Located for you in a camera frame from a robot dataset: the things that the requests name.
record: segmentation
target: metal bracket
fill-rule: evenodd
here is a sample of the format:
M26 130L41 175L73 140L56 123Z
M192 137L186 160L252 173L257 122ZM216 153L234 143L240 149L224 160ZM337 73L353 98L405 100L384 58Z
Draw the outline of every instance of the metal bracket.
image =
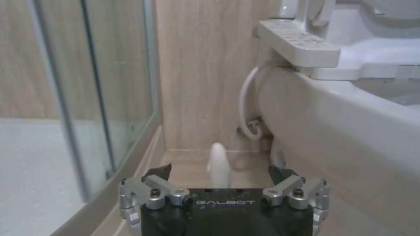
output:
M140 206L142 204L149 209L160 209L165 206L165 197L174 206L184 206L192 202L189 190L169 184L157 175L122 179L118 192L120 216L125 219L133 235L138 235L141 232Z
M293 191L293 189L300 188L302 185L302 178L292 175L281 183L278 183L272 188L265 188L262 190L262 197L265 198L266 205L280 206L282 203L282 198Z
M313 207L313 235L321 229L328 217L330 186L324 179L305 181L302 177L289 176L274 187L262 190L262 204L268 207L280 206L282 199L288 198L288 205L293 209Z

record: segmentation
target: floor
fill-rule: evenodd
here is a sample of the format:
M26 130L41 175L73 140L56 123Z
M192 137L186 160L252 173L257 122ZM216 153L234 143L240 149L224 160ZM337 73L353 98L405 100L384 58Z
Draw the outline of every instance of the floor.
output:
M169 150L165 152L162 165L172 164L169 182L186 188L209 188L210 178L206 173L208 151ZM265 188L272 186L269 178L268 155L253 152L228 152L230 164L232 188Z
M0 236L50 233L84 206L58 120L0 119Z

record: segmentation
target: glass shower door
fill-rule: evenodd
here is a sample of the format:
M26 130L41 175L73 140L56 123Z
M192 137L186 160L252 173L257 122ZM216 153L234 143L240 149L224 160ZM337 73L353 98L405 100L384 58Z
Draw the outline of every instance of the glass shower door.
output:
M112 157L118 166L152 116L144 5L82 0Z

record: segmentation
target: bidet control panel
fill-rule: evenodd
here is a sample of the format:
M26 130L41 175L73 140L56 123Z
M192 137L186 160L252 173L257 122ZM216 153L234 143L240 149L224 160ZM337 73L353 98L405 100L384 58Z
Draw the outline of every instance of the bidet control panel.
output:
M293 20L260 21L257 34L290 64L302 67L337 66L340 46L298 29Z

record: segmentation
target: screw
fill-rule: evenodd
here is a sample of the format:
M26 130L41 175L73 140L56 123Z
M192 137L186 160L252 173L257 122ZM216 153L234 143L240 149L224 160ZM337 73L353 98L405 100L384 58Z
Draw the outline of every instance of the screw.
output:
M153 188L150 190L150 197L158 197L160 196L160 189L158 188Z
M297 198L301 198L302 197L302 189L296 188L293 190L293 196L297 197Z

